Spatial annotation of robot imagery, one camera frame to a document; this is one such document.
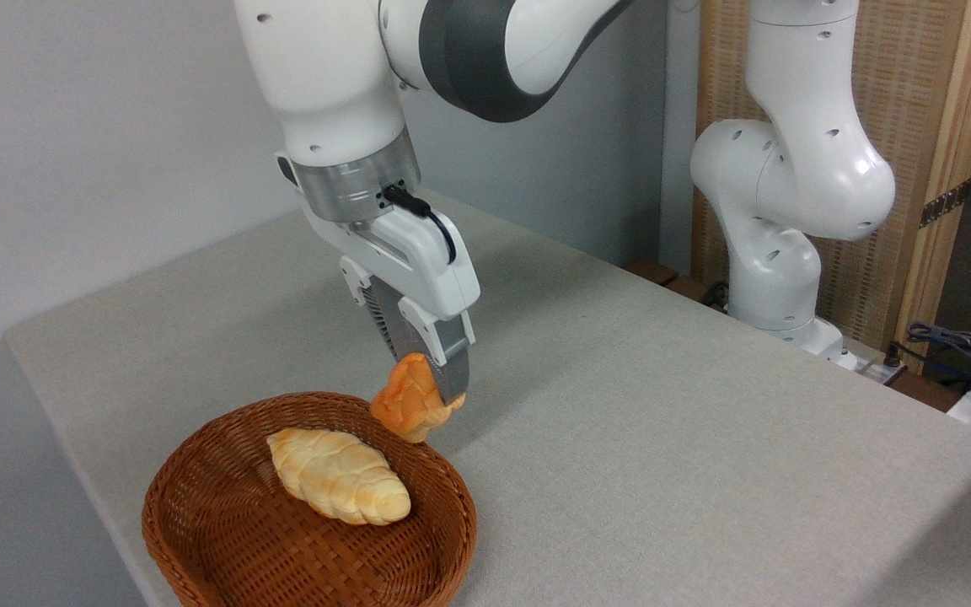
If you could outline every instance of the bread roll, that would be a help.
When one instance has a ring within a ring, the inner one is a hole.
[[[369,412],[405,441],[420,443],[429,431],[443,426],[466,397],[444,405],[425,354],[413,352],[394,366],[389,384],[373,397]]]
[[[377,449],[354,434],[289,427],[269,437],[290,495],[351,525],[388,525],[411,511],[410,493]]]

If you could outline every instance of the brown wicker basket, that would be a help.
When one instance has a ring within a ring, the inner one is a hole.
[[[385,527],[324,518],[288,495],[266,437],[284,427],[350,432],[381,450],[411,495]],[[440,606],[458,590],[477,540],[459,473],[424,444],[390,433],[354,396],[262,400],[208,422],[159,470],[142,533],[182,604]]]

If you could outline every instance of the table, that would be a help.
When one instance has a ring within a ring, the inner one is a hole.
[[[481,279],[470,399],[429,443],[474,495],[454,604],[970,604],[971,427],[427,192]],[[149,604],[139,514],[207,420],[363,397],[392,365],[301,214],[8,332]]]

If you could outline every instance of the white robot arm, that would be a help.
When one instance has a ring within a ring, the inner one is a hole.
[[[729,249],[729,315],[847,368],[816,318],[819,254],[805,234],[863,239],[885,222],[893,171],[852,97],[859,0],[752,0],[748,89],[771,123],[724,120],[691,155]]]
[[[446,402],[466,392],[480,287],[421,179],[401,96],[432,91],[494,122],[550,100],[631,0],[235,0],[282,173],[342,254],[355,300],[395,357],[427,354]]]

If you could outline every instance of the white wall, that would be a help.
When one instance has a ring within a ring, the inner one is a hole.
[[[425,183],[609,261],[654,256],[664,4],[636,3],[520,126],[413,101]],[[230,0],[0,0],[0,343],[295,207],[280,143]],[[0,347],[0,604],[139,602]]]

